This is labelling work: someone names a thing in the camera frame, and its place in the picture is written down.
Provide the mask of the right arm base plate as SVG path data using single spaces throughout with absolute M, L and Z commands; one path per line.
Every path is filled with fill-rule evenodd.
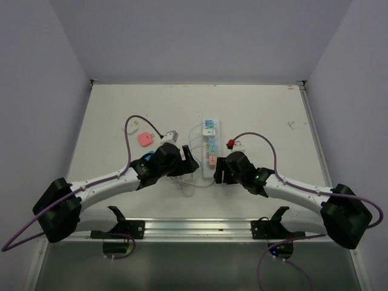
M 253 239 L 291 239 L 301 238 L 305 232 L 290 232 L 280 222 L 272 221 L 268 218 L 260 218 L 250 222 Z

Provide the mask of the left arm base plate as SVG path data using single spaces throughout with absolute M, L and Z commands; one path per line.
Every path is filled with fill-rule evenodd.
M 111 230 L 103 232 L 100 230 L 92 230 L 90 233 L 91 239 L 118 239 L 124 238 L 123 235 L 131 236 L 133 239 L 143 239 L 146 229 L 146 222 L 140 219 L 132 219 L 121 221 Z

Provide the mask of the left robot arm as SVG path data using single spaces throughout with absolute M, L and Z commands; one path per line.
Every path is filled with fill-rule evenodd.
M 93 210 L 92 206 L 113 196 L 152 186 L 162 177 L 182 176 L 198 168 L 187 145 L 179 149 L 165 143 L 116 173 L 89 182 L 54 180 L 34 205 L 33 214 L 51 243 L 83 231 L 91 231 L 101 238 L 133 235 L 116 206 L 109 206 L 107 210 Z

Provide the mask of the orange charger plug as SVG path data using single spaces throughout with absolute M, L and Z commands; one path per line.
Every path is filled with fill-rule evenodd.
M 216 167 L 216 161 L 217 161 L 217 156 L 210 155 L 208 158 L 208 163 L 207 163 L 208 168 L 214 169 Z

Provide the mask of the pink adapter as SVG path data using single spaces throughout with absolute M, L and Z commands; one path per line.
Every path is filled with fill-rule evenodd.
M 149 132 L 142 132 L 137 136 L 137 140 L 141 147 L 148 147 L 153 143 L 153 135 Z

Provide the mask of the blue adapter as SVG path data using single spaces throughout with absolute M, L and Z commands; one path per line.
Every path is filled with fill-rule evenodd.
M 144 154 L 144 155 L 141 157 L 141 159 L 143 159 L 143 160 L 145 160 L 145 161 L 148 161 L 154 153 L 155 153 L 155 152 L 154 152 L 153 150 L 151 150 L 151 151 L 147 152 L 146 154 Z

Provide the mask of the white adapter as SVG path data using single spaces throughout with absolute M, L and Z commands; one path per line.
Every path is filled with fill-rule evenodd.
M 125 132 L 128 135 L 132 135 L 136 131 L 138 131 L 138 129 L 139 129 L 139 122 L 138 121 L 133 121 L 133 122 L 127 124 Z

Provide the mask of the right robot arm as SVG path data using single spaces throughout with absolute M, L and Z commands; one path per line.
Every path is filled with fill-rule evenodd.
M 218 184 L 240 184 L 253 195 L 297 206 L 281 206 L 271 218 L 252 221 L 255 239 L 299 238 L 314 233 L 327 235 L 346 249 L 355 249 L 372 220 L 371 212 L 348 186 L 298 183 L 275 170 L 255 167 L 243 152 L 218 158 L 213 177 Z

